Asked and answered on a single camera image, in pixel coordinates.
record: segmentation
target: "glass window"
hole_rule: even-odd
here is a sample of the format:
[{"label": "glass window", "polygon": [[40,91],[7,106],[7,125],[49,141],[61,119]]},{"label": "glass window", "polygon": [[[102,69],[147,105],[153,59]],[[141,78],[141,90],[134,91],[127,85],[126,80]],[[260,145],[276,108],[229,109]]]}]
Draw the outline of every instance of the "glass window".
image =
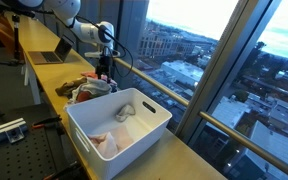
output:
[{"label": "glass window", "polygon": [[[210,114],[288,164],[288,1],[239,61]],[[210,123],[192,147],[229,179],[288,179]]]},{"label": "glass window", "polygon": [[[138,69],[190,100],[236,4],[237,0],[150,0],[139,39],[154,37],[156,45],[145,42],[145,50],[138,46]],[[171,111],[168,128],[175,131],[186,107],[136,75],[133,87]]]}]

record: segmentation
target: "table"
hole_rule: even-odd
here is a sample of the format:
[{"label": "table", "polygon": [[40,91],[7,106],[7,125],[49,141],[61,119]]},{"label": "table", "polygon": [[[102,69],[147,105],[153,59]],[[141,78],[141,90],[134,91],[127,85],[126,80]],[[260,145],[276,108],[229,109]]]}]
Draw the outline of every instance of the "table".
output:
[{"label": "table", "polygon": [[[12,15],[12,12],[5,13],[11,24],[13,24]],[[64,64],[34,65],[32,63],[28,51],[54,50],[58,41],[59,37],[41,22],[21,16],[19,42],[26,55],[34,102],[40,103],[37,78],[54,111],[61,115],[63,126],[70,137],[68,115],[63,109],[68,99],[58,96],[55,88],[76,79],[80,76],[80,72],[94,70],[94,67],[74,50],[69,53]],[[79,150],[76,147],[75,150],[89,178],[97,179],[96,174],[89,168],[88,162],[81,156]],[[114,179],[225,179],[225,177],[166,130],[157,143]]]}]

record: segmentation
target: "white plastic bin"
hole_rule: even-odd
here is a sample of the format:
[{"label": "white plastic bin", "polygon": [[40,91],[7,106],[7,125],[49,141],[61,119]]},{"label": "white plastic bin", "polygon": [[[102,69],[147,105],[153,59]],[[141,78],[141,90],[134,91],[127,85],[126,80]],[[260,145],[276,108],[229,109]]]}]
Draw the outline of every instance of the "white plastic bin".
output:
[{"label": "white plastic bin", "polygon": [[[115,119],[126,104],[136,114],[124,122]],[[130,88],[67,108],[74,144],[100,179],[111,179],[145,152],[162,136],[172,114],[140,91]],[[110,159],[105,159],[87,135],[97,135],[125,125],[133,143]]]}]

